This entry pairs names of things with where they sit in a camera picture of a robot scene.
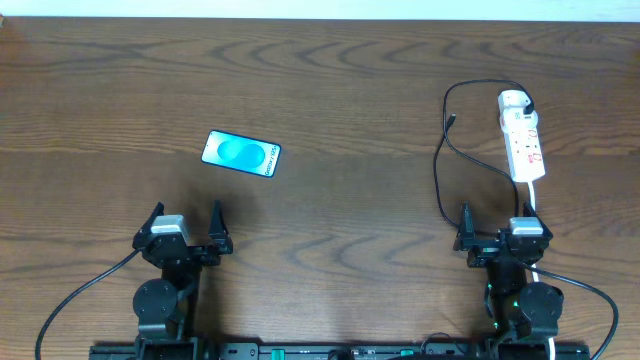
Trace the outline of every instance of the power strip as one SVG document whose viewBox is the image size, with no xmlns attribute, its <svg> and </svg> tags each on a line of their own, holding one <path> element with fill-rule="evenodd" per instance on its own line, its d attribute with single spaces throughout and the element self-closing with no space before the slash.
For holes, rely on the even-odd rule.
<svg viewBox="0 0 640 360">
<path fill-rule="evenodd" d="M 538 137 L 538 114 L 525 114 L 531 99 L 519 90 L 503 91 L 498 96 L 500 128 L 507 145 L 509 171 L 515 182 L 532 182 L 544 176 L 542 149 Z"/>
</svg>

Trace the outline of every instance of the power cord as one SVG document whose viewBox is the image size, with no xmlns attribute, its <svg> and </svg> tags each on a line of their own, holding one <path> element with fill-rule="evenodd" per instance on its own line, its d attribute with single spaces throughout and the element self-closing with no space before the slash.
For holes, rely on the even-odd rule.
<svg viewBox="0 0 640 360">
<path fill-rule="evenodd" d="M 447 216 L 447 214 L 444 212 L 444 209 L 442 208 L 442 201 L 440 199 L 440 186 L 438 184 L 437 161 L 438 161 L 438 155 L 440 154 L 440 149 L 442 148 L 442 145 L 444 144 L 445 141 L 447 142 L 447 146 L 449 146 L 449 148 L 451 150 L 453 150 L 456 154 L 458 154 L 458 155 L 462 156 L 463 158 L 473 162 L 476 165 L 482 166 L 485 169 L 488 169 L 488 170 L 491 170 L 493 172 L 496 172 L 496 173 L 504 176 L 505 178 L 507 178 L 509 180 L 509 182 L 511 183 L 511 186 L 513 187 L 513 194 L 514 194 L 514 198 L 515 198 L 514 216 L 518 216 L 518 213 L 519 213 L 520 199 L 519 199 L 519 196 L 518 196 L 518 187 L 516 186 L 516 183 L 513 181 L 511 176 L 509 176 L 509 174 L 507 174 L 506 172 L 504 172 L 504 171 L 502 171 L 500 169 L 497 169 L 497 168 L 495 168 L 495 167 L 493 167 L 491 165 L 483 163 L 480 160 L 474 159 L 473 157 L 471 157 L 471 156 L 463 153 L 462 151 L 456 149 L 456 147 L 453 146 L 451 144 L 451 141 L 449 140 L 449 128 L 451 128 L 451 126 L 453 125 L 454 121 L 456 120 L 456 115 L 455 114 L 451 114 L 451 116 L 447 119 L 447 98 L 449 97 L 449 93 L 453 89 L 457 88 L 458 86 L 469 85 L 469 84 L 479 84 L 479 83 L 508 84 L 508 85 L 512 85 L 512 86 L 518 87 L 519 89 L 521 89 L 529 97 L 529 99 L 531 99 L 531 103 L 525 107 L 524 113 L 525 114 L 530 114 L 534 110 L 533 98 L 531 97 L 531 95 L 529 95 L 529 92 L 527 92 L 527 90 L 524 88 L 524 86 L 520 85 L 519 83 L 517 83 L 515 81 L 511 81 L 511 80 L 481 79 L 481 80 L 462 81 L 462 82 L 459 82 L 457 84 L 451 85 L 451 87 L 449 87 L 449 89 L 447 89 L 447 91 L 444 93 L 444 101 L 442 103 L 442 139 L 440 139 L 440 143 L 438 144 L 438 146 L 436 148 L 436 151 L 433 154 L 433 180 L 434 180 L 434 183 L 435 183 L 436 200 L 438 201 L 438 208 L 440 209 L 440 214 L 442 214 L 442 217 L 449 224 L 451 224 L 451 226 L 455 227 L 456 229 L 460 225 L 455 223 L 453 220 L 451 220 L 451 218 L 449 218 L 449 216 Z M 480 234 L 480 235 L 486 235 L 486 236 L 494 236 L 495 235 L 495 232 L 484 231 L 484 230 L 477 230 L 476 233 Z"/>
<path fill-rule="evenodd" d="M 51 315 L 49 315 L 49 318 L 47 319 L 47 321 L 45 321 L 44 325 L 42 325 L 42 329 L 40 330 L 40 334 L 38 334 L 38 339 L 36 340 L 36 349 L 35 349 L 36 350 L 36 360 L 41 360 L 40 352 L 41 352 L 41 349 L 42 349 L 42 341 L 44 340 L 44 334 L 47 332 L 47 329 L 49 328 L 49 325 L 51 325 L 51 323 L 53 322 L 53 319 L 56 317 L 56 315 L 58 315 L 58 313 L 62 310 L 62 308 L 64 308 L 65 305 L 67 305 L 71 300 L 73 300 L 73 298 L 78 296 L 81 292 L 86 290 L 88 287 L 90 287 L 91 285 L 97 283 L 98 281 L 106 278 L 107 276 L 113 274 L 116 270 L 118 270 L 121 267 L 123 267 L 126 263 L 129 262 L 129 260 L 133 259 L 136 255 L 138 255 L 138 252 L 140 252 L 140 250 L 137 250 L 137 249 L 134 250 L 129 256 L 127 256 L 122 261 L 120 261 L 119 263 L 114 265 L 111 269 L 103 272 L 102 274 L 100 274 L 96 278 L 94 278 L 93 280 L 91 280 L 91 281 L 87 282 L 86 284 L 80 286 L 76 291 L 72 292 L 69 296 L 67 296 L 67 298 L 64 299 L 60 303 L 60 305 L 58 305 L 58 307 L 55 310 L 53 310 Z"/>
<path fill-rule="evenodd" d="M 451 341 L 453 341 L 453 345 L 455 345 L 456 348 L 458 348 L 458 350 L 462 353 L 462 355 L 466 355 L 464 350 L 462 350 L 460 345 L 458 345 L 458 343 L 451 337 L 451 335 L 449 335 L 447 333 L 444 333 L 444 332 L 436 332 L 436 333 L 433 333 L 433 334 L 427 336 L 427 338 L 424 339 L 424 341 L 420 345 L 420 353 L 421 354 L 426 353 L 427 349 L 425 348 L 425 346 L 427 346 L 427 344 L 430 343 L 431 340 L 436 336 L 446 336 L 446 337 L 448 337 Z"/>
<path fill-rule="evenodd" d="M 533 188 L 533 181 L 527 182 L 529 187 L 529 205 L 535 211 L 536 210 L 536 193 Z M 531 277 L 533 282 L 540 282 L 540 277 L 537 272 L 531 271 Z M 549 360 L 556 360 L 556 341 L 553 337 L 549 338 Z"/>
<path fill-rule="evenodd" d="M 509 258 L 507 259 L 508 261 L 512 261 L 514 263 L 516 263 L 518 266 L 527 269 L 531 272 L 536 272 L 540 275 L 544 275 L 547 277 L 550 277 L 552 279 L 556 279 L 556 280 L 560 280 L 560 281 L 564 281 L 566 283 L 569 283 L 571 285 L 575 285 L 577 287 L 583 288 L 585 290 L 589 290 L 592 293 L 600 296 L 601 298 L 605 299 L 609 305 L 611 306 L 611 310 L 613 310 L 613 321 L 611 322 L 611 328 L 609 329 L 609 333 L 607 334 L 607 337 L 604 339 L 604 342 L 602 343 L 602 345 L 600 345 L 600 348 L 598 348 L 598 351 L 596 351 L 595 354 L 593 354 L 593 357 L 591 357 L 591 360 L 597 360 L 600 358 L 600 356 L 602 356 L 602 353 L 604 353 L 604 351 L 607 349 L 607 346 L 609 346 L 609 343 L 611 343 L 611 340 L 613 339 L 613 336 L 616 333 L 616 329 L 618 328 L 618 320 L 620 318 L 620 315 L 618 313 L 618 306 L 616 305 L 615 301 L 613 301 L 613 299 L 607 295 L 605 292 L 603 292 L 602 290 L 599 290 L 598 288 L 595 288 L 589 284 L 585 284 L 583 282 L 580 282 L 578 280 L 573 280 L 570 279 L 568 277 L 564 277 L 562 275 L 558 275 L 558 274 L 554 274 L 552 272 L 546 271 L 546 270 L 542 270 L 540 268 L 534 267 L 532 265 L 527 265 L 525 263 L 523 263 L 520 260 L 517 260 L 515 258 Z"/>
</svg>

